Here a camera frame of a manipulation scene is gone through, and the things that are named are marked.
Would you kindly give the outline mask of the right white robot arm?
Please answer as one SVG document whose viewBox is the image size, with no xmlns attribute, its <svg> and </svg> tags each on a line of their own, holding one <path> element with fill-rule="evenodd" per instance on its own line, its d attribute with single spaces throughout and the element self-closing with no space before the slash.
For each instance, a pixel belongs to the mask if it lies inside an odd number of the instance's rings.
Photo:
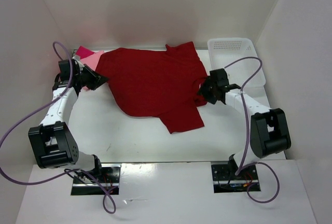
<svg viewBox="0 0 332 224">
<path fill-rule="evenodd" d="M 265 106 L 247 95 L 240 86 L 229 84 L 227 79 L 217 81 L 211 76 L 200 86 L 198 94 L 211 104 L 220 101 L 244 115 L 246 141 L 243 150 L 229 158 L 227 171 L 231 178 L 241 178 L 246 167 L 291 147 L 286 115 L 280 108 Z"/>
</svg>

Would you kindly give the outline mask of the dark red t shirt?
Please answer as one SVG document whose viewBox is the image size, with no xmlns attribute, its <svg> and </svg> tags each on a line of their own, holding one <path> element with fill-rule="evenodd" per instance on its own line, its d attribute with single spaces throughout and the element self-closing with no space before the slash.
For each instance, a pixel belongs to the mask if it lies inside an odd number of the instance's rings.
<svg viewBox="0 0 332 224">
<path fill-rule="evenodd" d="M 118 48 L 100 56 L 96 72 L 125 114 L 159 118 L 169 133 L 204 127 L 198 91 L 207 73 L 192 42 L 164 51 Z"/>
</svg>

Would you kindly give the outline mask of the light pink t shirt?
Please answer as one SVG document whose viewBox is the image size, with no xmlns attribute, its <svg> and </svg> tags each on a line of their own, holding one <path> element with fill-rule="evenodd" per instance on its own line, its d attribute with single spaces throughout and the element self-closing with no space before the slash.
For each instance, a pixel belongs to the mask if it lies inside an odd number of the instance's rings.
<svg viewBox="0 0 332 224">
<path fill-rule="evenodd" d="M 99 63 L 99 60 L 100 60 L 100 57 L 101 57 L 101 55 L 103 55 L 104 54 L 104 51 L 103 50 L 101 50 L 101 51 L 98 51 L 98 52 L 96 52 L 95 54 L 93 54 L 93 55 L 91 55 L 91 56 L 89 56 L 89 57 L 87 57 L 87 58 L 85 58 L 85 59 L 81 59 L 80 61 L 81 61 L 81 63 L 83 64 L 83 65 L 88 65 L 91 69 L 93 69 L 94 71 L 96 70 L 96 67 L 97 67 L 97 65 L 98 65 L 98 63 Z"/>
</svg>

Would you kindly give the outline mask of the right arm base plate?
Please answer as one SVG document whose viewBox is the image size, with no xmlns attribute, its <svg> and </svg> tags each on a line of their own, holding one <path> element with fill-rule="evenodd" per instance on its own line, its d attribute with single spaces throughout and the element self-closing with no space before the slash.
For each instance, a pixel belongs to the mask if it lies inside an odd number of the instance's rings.
<svg viewBox="0 0 332 224">
<path fill-rule="evenodd" d="M 238 176 L 231 172 L 227 161 L 211 163 L 214 193 L 261 191 L 256 166 L 243 169 Z"/>
</svg>

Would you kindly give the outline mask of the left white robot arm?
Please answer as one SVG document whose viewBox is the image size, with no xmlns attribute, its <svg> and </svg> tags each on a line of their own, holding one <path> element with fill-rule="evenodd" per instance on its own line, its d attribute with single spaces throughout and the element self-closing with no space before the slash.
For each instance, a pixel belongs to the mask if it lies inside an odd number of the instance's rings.
<svg viewBox="0 0 332 224">
<path fill-rule="evenodd" d="M 80 176 L 85 171 L 91 182 L 99 182 L 104 175 L 99 158 L 79 151 L 68 122 L 81 89 L 96 90 L 108 78 L 87 65 L 70 68 L 68 61 L 60 62 L 59 68 L 52 87 L 55 103 L 51 104 L 41 123 L 28 131 L 37 165 L 41 169 L 77 170 Z"/>
</svg>

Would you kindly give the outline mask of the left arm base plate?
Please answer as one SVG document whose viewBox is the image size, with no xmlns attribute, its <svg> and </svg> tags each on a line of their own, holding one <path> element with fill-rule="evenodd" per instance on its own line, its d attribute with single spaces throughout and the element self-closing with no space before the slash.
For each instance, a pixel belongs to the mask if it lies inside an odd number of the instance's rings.
<svg viewBox="0 0 332 224">
<path fill-rule="evenodd" d="M 110 195 L 118 195 L 120 189 L 120 171 L 120 164 L 102 163 L 101 174 L 92 175 L 104 190 L 109 191 Z M 86 174 L 75 173 L 71 177 L 73 179 L 71 196 L 105 194 L 104 190 Z"/>
</svg>

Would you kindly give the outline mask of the magenta t shirt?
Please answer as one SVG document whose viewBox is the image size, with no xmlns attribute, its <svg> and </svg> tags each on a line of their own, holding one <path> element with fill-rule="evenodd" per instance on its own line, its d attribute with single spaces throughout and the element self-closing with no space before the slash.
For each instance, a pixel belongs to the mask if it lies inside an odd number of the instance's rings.
<svg viewBox="0 0 332 224">
<path fill-rule="evenodd" d="M 95 52 L 83 46 L 80 46 L 75 52 L 75 55 L 79 56 L 80 59 L 85 59 L 93 54 L 95 54 Z"/>
</svg>

